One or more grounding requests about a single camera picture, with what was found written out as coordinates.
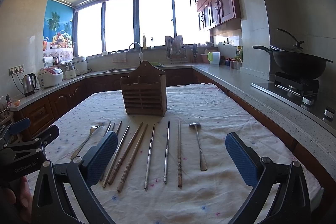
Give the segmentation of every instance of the chopstick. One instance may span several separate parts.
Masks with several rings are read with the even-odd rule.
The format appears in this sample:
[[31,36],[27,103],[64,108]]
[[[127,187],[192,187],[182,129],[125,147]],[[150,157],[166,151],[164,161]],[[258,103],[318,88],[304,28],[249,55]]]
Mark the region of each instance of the chopstick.
[[[122,124],[122,121],[120,121],[120,123],[119,123],[119,125],[118,125],[117,132],[116,132],[117,135],[118,135],[118,132],[119,132],[119,129],[120,129],[121,124]],[[112,129],[110,130],[110,127],[109,127],[109,129],[107,130],[107,132],[108,132],[108,131],[113,131],[115,125],[116,125],[116,123],[113,123]],[[110,159],[110,161],[109,161],[108,165],[106,166],[104,172],[101,174],[99,180],[102,180],[102,179],[104,178],[104,174],[105,174],[106,171],[109,169],[111,160],[112,160],[112,158]]]
[[123,161],[125,160],[125,157],[128,153],[128,151],[130,150],[136,136],[138,135],[139,131],[140,131],[140,128],[142,127],[143,125],[143,122],[139,125],[138,129],[136,130],[135,134],[133,135],[132,139],[130,140],[130,142],[128,143],[124,153],[122,154],[122,156],[120,157],[120,160],[118,161],[117,165],[114,167],[114,170],[113,172],[111,173],[110,177],[109,177],[109,180],[107,181],[108,184],[112,184],[112,182],[114,181],[114,178],[116,177],[116,174],[120,168],[120,166],[122,165]]
[[178,122],[177,134],[177,186],[182,187],[181,121]]
[[154,129],[155,129],[155,124],[153,125],[153,131],[152,131],[152,137],[151,137],[151,143],[149,145],[149,152],[148,152],[148,160],[147,160],[147,168],[146,168],[146,176],[145,176],[145,184],[144,184],[144,189],[148,189],[148,177],[149,177],[149,168],[151,165],[151,156],[152,156],[152,146],[153,146],[153,139],[154,139]]
[[114,166],[114,163],[116,162],[117,156],[118,156],[118,154],[119,154],[119,151],[120,151],[121,146],[122,146],[123,143],[124,143],[124,140],[125,140],[125,137],[126,137],[126,135],[127,135],[128,130],[129,130],[129,126],[128,126],[127,129],[126,129],[126,131],[125,131],[125,133],[124,133],[124,136],[121,138],[121,141],[120,141],[120,143],[119,143],[119,145],[118,145],[118,148],[117,148],[117,150],[114,152],[114,155],[113,155],[113,157],[112,157],[112,159],[111,159],[111,161],[110,161],[110,163],[109,163],[108,170],[107,170],[107,172],[105,173],[105,176],[104,176],[104,179],[103,179],[103,184],[102,184],[102,186],[103,186],[104,188],[106,187],[107,179],[109,178],[109,176],[110,176],[110,174],[111,174],[112,168],[113,168],[113,166]]
[[135,156],[137,155],[137,151],[138,151],[138,149],[139,149],[139,147],[140,147],[140,144],[141,144],[141,142],[142,142],[143,136],[144,136],[145,133],[146,133],[147,127],[148,127],[148,124],[145,125],[145,128],[143,129],[143,132],[141,133],[140,138],[139,138],[138,142],[136,143],[136,146],[135,146],[135,148],[134,148],[134,150],[133,150],[133,153],[132,153],[132,155],[131,155],[131,158],[129,159],[129,162],[127,163],[127,166],[126,166],[126,168],[125,168],[125,171],[124,171],[124,173],[123,173],[123,176],[121,177],[121,180],[120,180],[119,185],[118,185],[118,187],[117,187],[117,192],[119,192],[119,193],[122,191],[122,189],[123,189],[123,187],[124,187],[126,178],[127,178],[128,173],[129,173],[129,171],[130,171],[130,169],[131,169],[131,166],[132,166],[132,164],[133,164],[133,162],[134,162]]
[[167,183],[167,177],[168,177],[169,127],[170,127],[170,121],[168,121],[168,130],[167,130],[165,171],[164,171],[164,174],[163,174],[163,182],[164,183]]

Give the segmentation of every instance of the kitchen counter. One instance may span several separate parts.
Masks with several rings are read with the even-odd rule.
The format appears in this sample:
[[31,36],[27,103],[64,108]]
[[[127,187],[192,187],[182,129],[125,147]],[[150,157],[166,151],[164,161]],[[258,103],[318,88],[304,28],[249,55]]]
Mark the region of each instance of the kitchen counter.
[[[333,179],[336,180],[336,138],[318,123],[298,110],[251,86],[251,82],[267,82],[266,80],[230,69],[227,66],[213,67],[209,64],[185,63],[165,64],[159,68],[193,68],[224,86],[288,132],[304,146],[323,165]],[[127,73],[132,70],[134,69],[109,72],[95,71],[86,75],[77,76],[71,80],[64,80],[55,87],[39,90],[33,95],[22,98],[21,104],[18,107],[11,107],[10,110],[18,111],[54,91],[83,80],[84,78]]]

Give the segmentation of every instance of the table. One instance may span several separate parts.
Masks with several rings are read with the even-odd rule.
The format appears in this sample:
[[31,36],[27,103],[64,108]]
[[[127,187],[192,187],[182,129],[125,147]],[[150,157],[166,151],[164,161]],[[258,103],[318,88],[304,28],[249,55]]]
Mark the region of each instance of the table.
[[[241,178],[225,148],[225,137],[236,132],[247,146],[259,156],[270,157],[273,162],[289,164],[295,156],[267,128],[262,126],[236,102],[212,84],[192,84],[167,88],[167,112],[164,117],[127,116],[120,91],[96,93],[84,100],[54,124],[59,137],[46,147],[46,155],[54,164],[70,161],[74,150],[83,142],[93,125],[110,120],[123,125],[120,140],[128,125],[130,130],[121,149],[126,148],[141,122],[148,129],[138,150],[131,171],[121,193],[116,191],[131,155],[129,152],[112,185],[101,182],[92,190],[105,210],[117,224],[130,223],[227,223],[242,205],[251,187]],[[177,186],[177,126],[181,120],[183,186]],[[170,148],[168,183],[163,183],[167,125],[170,121]],[[200,122],[199,138],[208,170],[200,171],[199,150],[191,122]],[[143,188],[152,125],[155,123],[150,186]],[[97,144],[103,132],[95,132],[79,155],[83,156]],[[308,191],[312,199],[320,190],[316,178],[304,169]],[[38,172],[29,175],[34,190]],[[66,190],[78,219],[86,222],[70,185]],[[267,215],[277,187],[271,194],[257,221]]]

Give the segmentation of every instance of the dish rack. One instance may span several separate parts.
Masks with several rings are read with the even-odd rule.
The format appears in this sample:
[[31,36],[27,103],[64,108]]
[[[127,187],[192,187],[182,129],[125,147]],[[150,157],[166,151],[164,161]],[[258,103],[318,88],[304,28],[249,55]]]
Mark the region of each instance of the dish rack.
[[181,35],[176,37],[165,36],[165,42],[167,59],[170,59],[172,63],[174,63],[174,60],[180,63],[187,62],[186,48]]
[[127,77],[120,78],[127,115],[163,117],[167,110],[166,72],[143,61]]

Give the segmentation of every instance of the faucet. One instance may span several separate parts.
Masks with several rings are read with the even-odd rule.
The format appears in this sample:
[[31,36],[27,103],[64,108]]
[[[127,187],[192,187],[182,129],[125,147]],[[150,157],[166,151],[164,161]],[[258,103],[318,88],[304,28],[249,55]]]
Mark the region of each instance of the faucet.
[[141,45],[138,43],[138,42],[133,42],[131,45],[129,45],[128,47],[128,52],[131,51],[131,46],[134,44],[134,47],[135,47],[135,44],[138,44],[139,47],[140,47],[140,52],[139,52],[139,61],[140,61],[140,64],[141,62],[143,61],[143,53],[141,52]]

